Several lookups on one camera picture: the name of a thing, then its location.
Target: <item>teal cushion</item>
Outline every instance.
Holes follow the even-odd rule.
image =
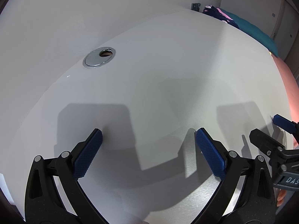
[[[221,11],[223,11],[227,16],[233,19],[239,25],[241,31],[243,31],[244,33],[248,34],[258,42],[260,42],[272,54],[278,57],[278,49],[273,39],[271,39],[268,35],[262,32],[258,27],[246,21],[245,19],[242,19],[233,13],[229,13],[222,8]]]

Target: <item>blue gripper pad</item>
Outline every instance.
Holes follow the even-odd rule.
[[[102,132],[99,129],[94,131],[95,132],[88,137],[88,142],[85,142],[84,148],[73,163],[73,177],[75,180],[85,176],[93,158],[103,142]]]
[[[279,114],[273,117],[273,123],[290,134],[296,133],[295,124],[286,118],[283,118]]]
[[[196,132],[195,143],[201,149],[201,152],[207,160],[213,174],[223,180],[226,175],[225,161],[203,130],[199,129]]]

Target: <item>white tabletop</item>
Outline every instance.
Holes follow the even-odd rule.
[[[254,158],[250,131],[277,134],[271,117],[290,119],[267,49],[212,17],[190,10],[160,16],[103,46],[116,50],[114,59],[94,69],[78,61],[14,136],[3,174],[21,213],[33,158],[57,157],[99,128],[103,144],[79,182],[100,213],[111,224],[190,223],[219,183],[194,131],[205,127],[227,150]],[[281,136],[292,148],[292,136]]]

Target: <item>door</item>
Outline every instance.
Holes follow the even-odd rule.
[[[274,38],[278,48],[279,57],[282,60],[285,60],[287,57],[295,41],[299,28],[299,14],[287,1],[284,1],[284,3],[285,8],[283,17],[278,32]]]

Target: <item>pink stripe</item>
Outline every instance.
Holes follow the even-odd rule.
[[[224,12],[222,12],[219,8],[217,8],[217,10],[226,18],[230,19],[230,20],[233,20],[231,19],[229,16],[227,16]]]

